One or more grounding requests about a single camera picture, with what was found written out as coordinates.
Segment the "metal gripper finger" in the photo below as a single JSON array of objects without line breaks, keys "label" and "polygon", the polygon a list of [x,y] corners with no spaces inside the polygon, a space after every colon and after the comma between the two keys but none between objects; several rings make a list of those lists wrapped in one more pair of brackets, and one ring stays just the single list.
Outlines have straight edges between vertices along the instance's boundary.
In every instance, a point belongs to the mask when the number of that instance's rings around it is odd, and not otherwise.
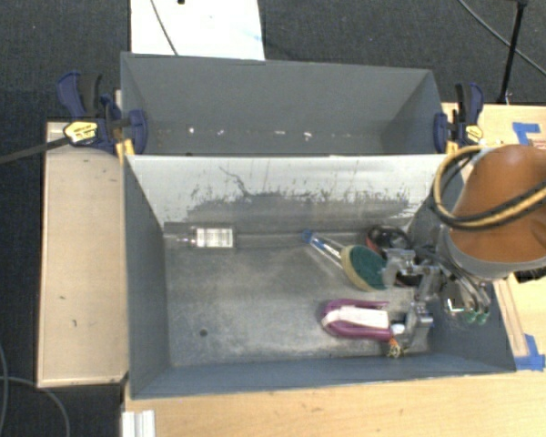
[{"label": "metal gripper finger", "polygon": [[403,320],[394,322],[394,338],[402,353],[419,353],[428,349],[433,316],[423,302],[412,301]]},{"label": "metal gripper finger", "polygon": [[415,257],[412,249],[387,249],[386,265],[381,272],[382,282],[389,289],[395,285],[398,276],[412,277],[416,275]]}]

